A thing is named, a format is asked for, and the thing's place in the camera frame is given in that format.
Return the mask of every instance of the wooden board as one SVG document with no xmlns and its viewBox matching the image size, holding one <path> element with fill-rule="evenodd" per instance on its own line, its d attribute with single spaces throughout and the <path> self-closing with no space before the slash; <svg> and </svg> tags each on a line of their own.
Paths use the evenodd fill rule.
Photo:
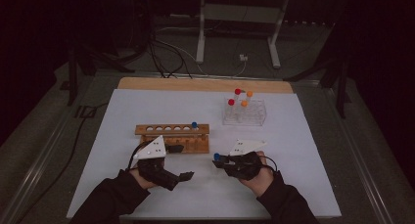
<svg viewBox="0 0 415 224">
<path fill-rule="evenodd" d="M 254 93 L 293 93 L 289 82 L 268 80 L 178 79 L 124 77 L 118 89 L 233 92 L 236 88 Z"/>
</svg>

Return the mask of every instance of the white cable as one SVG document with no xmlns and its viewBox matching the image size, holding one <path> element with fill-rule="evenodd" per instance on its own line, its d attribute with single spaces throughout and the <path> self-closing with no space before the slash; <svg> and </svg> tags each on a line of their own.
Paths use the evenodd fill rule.
<svg viewBox="0 0 415 224">
<path fill-rule="evenodd" d="M 230 76 L 230 78 L 238 77 L 238 75 L 242 74 L 242 72 L 245 71 L 245 67 L 247 67 L 247 61 L 244 61 L 244 67 L 242 68 L 242 70 L 238 74 Z"/>
<path fill-rule="evenodd" d="M 157 30 L 156 32 L 160 32 L 163 30 L 192 30 L 192 29 L 199 29 L 198 27 L 174 27 L 174 26 L 167 26 L 167 27 L 163 27 L 160 28 L 159 30 Z"/>
</svg>

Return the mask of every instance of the black sleeve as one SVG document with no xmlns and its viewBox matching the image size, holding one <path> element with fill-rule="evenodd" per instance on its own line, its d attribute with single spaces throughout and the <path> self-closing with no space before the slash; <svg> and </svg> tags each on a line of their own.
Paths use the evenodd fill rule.
<svg viewBox="0 0 415 224">
<path fill-rule="evenodd" d="M 280 171 L 265 193 L 257 198 L 271 215 L 272 223 L 315 224 L 317 219 L 308 207 L 307 201 L 299 191 L 284 183 Z"/>
<path fill-rule="evenodd" d="M 132 213 L 149 194 L 121 170 L 115 179 L 105 179 L 92 191 L 70 224 L 119 223 L 120 215 Z"/>
</svg>

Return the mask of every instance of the clear plastic tray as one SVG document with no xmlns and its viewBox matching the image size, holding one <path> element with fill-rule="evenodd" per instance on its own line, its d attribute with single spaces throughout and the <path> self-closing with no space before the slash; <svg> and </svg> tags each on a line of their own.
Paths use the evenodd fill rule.
<svg viewBox="0 0 415 224">
<path fill-rule="evenodd" d="M 250 100 L 246 107 L 241 107 L 242 100 L 237 101 L 234 106 L 229 106 L 228 100 L 225 99 L 223 105 L 223 124 L 261 126 L 265 121 L 266 109 L 263 100 Z"/>
</svg>

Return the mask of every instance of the test tube rack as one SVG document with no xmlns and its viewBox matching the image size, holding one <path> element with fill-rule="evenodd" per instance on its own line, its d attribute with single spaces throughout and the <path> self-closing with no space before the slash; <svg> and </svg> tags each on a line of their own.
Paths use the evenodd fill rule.
<svg viewBox="0 0 415 224">
<path fill-rule="evenodd" d="M 266 118 L 265 102 L 263 100 L 250 100 L 248 105 L 241 107 L 242 100 L 234 106 L 228 105 L 225 99 L 222 123 L 224 125 L 252 125 L 262 126 Z"/>
<path fill-rule="evenodd" d="M 152 141 L 160 135 L 167 145 L 182 145 L 185 154 L 207 154 L 208 124 L 139 124 L 135 127 L 135 134 L 141 135 L 140 143 Z"/>
</svg>

